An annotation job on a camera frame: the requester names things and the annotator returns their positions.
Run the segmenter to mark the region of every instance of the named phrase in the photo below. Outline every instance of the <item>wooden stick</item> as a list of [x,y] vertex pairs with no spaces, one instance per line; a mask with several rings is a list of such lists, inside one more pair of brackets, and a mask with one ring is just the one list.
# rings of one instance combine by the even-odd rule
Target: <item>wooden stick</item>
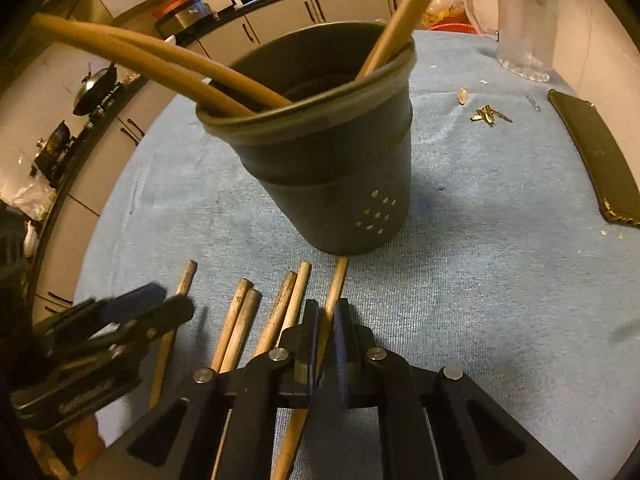
[[363,78],[388,63],[407,44],[415,26],[431,0],[402,0],[382,35],[367,57],[356,79]]
[[293,287],[293,293],[289,300],[289,306],[287,307],[287,313],[285,314],[284,321],[282,322],[282,328],[280,329],[280,335],[278,336],[278,345],[280,345],[280,338],[282,333],[287,329],[298,324],[298,315],[300,313],[300,305],[302,305],[302,299],[305,295],[306,284],[309,281],[309,275],[311,274],[311,264],[309,262],[302,262],[298,269],[298,277],[296,278],[296,285]]
[[[288,270],[285,275],[282,283],[280,284],[280,288],[278,293],[276,294],[276,299],[273,302],[273,308],[271,309],[271,314],[269,319],[267,320],[264,329],[262,329],[262,333],[260,334],[260,339],[258,339],[258,344],[255,346],[254,357],[257,357],[260,354],[264,354],[268,352],[273,347],[273,342],[278,335],[278,331],[280,329],[280,325],[282,324],[282,320],[285,317],[287,312],[287,307],[289,305],[289,301],[291,299],[291,295],[293,293],[294,286],[296,284],[297,274]],[[225,445],[226,432],[229,428],[229,421],[231,420],[231,412],[233,410],[229,410],[225,427],[222,430],[222,437],[220,439],[220,444],[218,446],[218,453],[216,454],[216,461],[213,465],[213,472],[211,473],[211,479],[214,480],[216,475],[218,474],[218,467],[220,466],[220,457],[222,456],[222,448]]]
[[[175,291],[176,296],[186,296],[189,293],[191,282],[198,270],[198,264],[193,260],[189,260],[182,274],[182,279],[178,284],[178,288]],[[162,336],[160,341],[160,349],[158,350],[158,360],[156,361],[156,370],[154,371],[153,382],[151,383],[151,393],[149,395],[149,409],[151,410],[156,406],[160,400],[160,394],[162,393],[162,382],[164,381],[164,374],[166,372],[166,365],[169,362],[169,355],[174,347],[175,342],[175,330],[167,332]]]
[[211,368],[216,373],[219,373],[220,368],[222,368],[222,361],[225,358],[226,348],[229,345],[231,333],[236,326],[236,320],[238,319],[238,313],[240,312],[240,308],[242,307],[244,298],[246,297],[249,289],[251,289],[253,286],[254,284],[246,278],[242,278],[238,282],[238,286],[236,286],[236,291],[234,292],[233,299],[231,300],[231,305],[229,305],[229,311],[226,313],[226,319],[224,325],[222,326],[220,338],[218,338],[216,351],[213,354],[211,364],[209,366],[209,368]]
[[291,104],[291,101],[287,98],[244,74],[236,72],[228,66],[196,54],[181,46],[169,44],[158,40],[158,38],[133,32],[132,30],[125,30],[124,28],[85,22],[78,22],[78,25],[89,31],[96,30],[106,32],[114,38],[128,41],[165,61],[178,64],[188,70],[193,70],[203,76],[210,77],[217,83],[222,83],[230,88],[239,90],[259,103],[267,105],[269,108],[281,108]]
[[252,288],[246,294],[242,308],[238,313],[238,320],[236,326],[231,333],[229,339],[229,346],[226,348],[225,358],[222,360],[222,366],[220,367],[220,373],[229,372],[233,370],[238,364],[238,359],[242,353],[242,345],[251,328],[251,322],[254,318],[255,311],[260,305],[262,295],[260,292]]
[[[347,259],[341,257],[335,266],[334,278],[331,282],[329,295],[326,298],[326,304],[324,305],[324,316],[320,317],[320,326],[318,327],[318,354],[316,354],[316,380],[320,377],[324,351],[329,339],[329,334],[331,333],[332,323],[334,322],[335,303],[342,293],[346,271]],[[294,410],[291,414],[282,446],[280,447],[280,452],[278,453],[273,473],[271,474],[271,480],[287,479],[296,457],[296,451],[298,450],[298,444],[302,436],[302,429],[305,426],[307,413],[308,410]]]
[[167,63],[105,32],[89,32],[78,23],[40,12],[32,17],[31,26],[46,33],[54,41],[120,63],[208,108],[215,108],[231,117],[247,117],[254,114],[249,108],[217,88],[204,84],[188,70]]

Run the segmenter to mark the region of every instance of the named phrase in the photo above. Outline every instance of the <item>frying pan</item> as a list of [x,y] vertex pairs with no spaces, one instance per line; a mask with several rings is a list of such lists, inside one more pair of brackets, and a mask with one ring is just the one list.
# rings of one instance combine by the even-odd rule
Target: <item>frying pan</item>
[[117,80],[118,70],[115,63],[98,70],[93,75],[91,74],[91,65],[89,65],[89,73],[82,79],[82,88],[79,89],[74,101],[74,115],[82,117],[93,112],[107,97],[107,94],[113,90]]

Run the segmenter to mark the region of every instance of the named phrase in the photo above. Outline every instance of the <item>glass mug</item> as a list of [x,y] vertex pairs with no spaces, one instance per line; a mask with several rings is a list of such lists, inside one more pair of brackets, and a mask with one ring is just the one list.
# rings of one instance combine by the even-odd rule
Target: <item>glass mug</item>
[[469,21],[480,36],[498,42],[496,59],[508,70],[547,82],[553,67],[558,0],[498,0],[498,30],[483,28],[474,0],[464,0]]

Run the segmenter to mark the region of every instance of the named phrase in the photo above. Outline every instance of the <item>tablecloth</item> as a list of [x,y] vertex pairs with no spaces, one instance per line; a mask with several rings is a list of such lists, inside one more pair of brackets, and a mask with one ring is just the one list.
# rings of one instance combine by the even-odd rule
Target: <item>tablecloth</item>
[[[350,258],[343,296],[380,344],[412,365],[461,367],[580,480],[612,478],[640,430],[640,232],[607,224],[549,88],[494,59],[495,43],[418,31],[410,80],[412,206],[385,246]],[[461,106],[459,88],[469,91]],[[541,112],[526,96],[532,94]],[[484,104],[513,124],[469,117]],[[165,391],[207,365],[238,279],[264,299],[241,365],[287,269],[313,264],[324,303],[335,257],[307,244],[234,152],[177,97],[121,174],[86,252],[76,300],[155,280],[169,290],[198,262],[192,321]],[[98,413],[108,443],[145,413],[143,384]],[[279,418],[278,437],[286,420]],[[374,410],[341,407],[328,371],[293,480],[379,479]]]

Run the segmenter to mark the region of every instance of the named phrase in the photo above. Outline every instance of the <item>blue tablecloth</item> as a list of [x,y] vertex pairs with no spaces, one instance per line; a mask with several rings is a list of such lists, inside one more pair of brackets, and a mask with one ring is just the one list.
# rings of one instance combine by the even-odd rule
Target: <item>blue tablecloth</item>
[[[610,479],[640,430],[640,232],[600,216],[545,97],[550,87],[568,91],[563,81],[513,75],[490,40],[416,32],[415,41],[409,218],[386,246],[350,258],[343,296],[381,345],[420,367],[459,365],[578,478]],[[484,104],[513,124],[469,121]],[[76,300],[151,280],[174,290],[188,258],[199,264],[197,311],[178,332],[165,391],[209,363],[240,277],[264,295],[244,364],[284,271],[312,262],[307,297],[323,304],[335,263],[178,97],[118,180]],[[145,412],[155,358],[143,363],[142,386],[98,414],[108,442]],[[376,413],[343,410],[327,377],[292,478],[381,478],[378,449]]]

